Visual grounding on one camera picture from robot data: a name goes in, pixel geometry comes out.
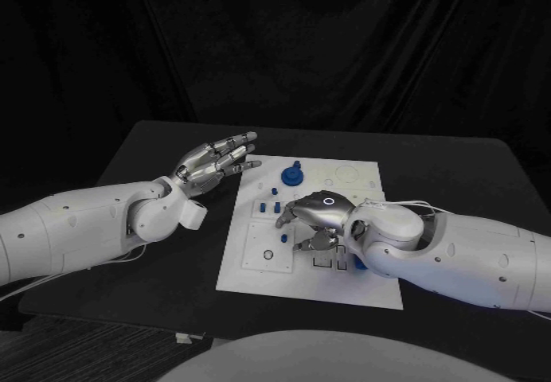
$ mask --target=floor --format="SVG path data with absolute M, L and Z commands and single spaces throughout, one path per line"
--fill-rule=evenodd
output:
M 36 317 L 0 332 L 0 381 L 150 382 L 210 348 L 177 344 L 173 332 Z

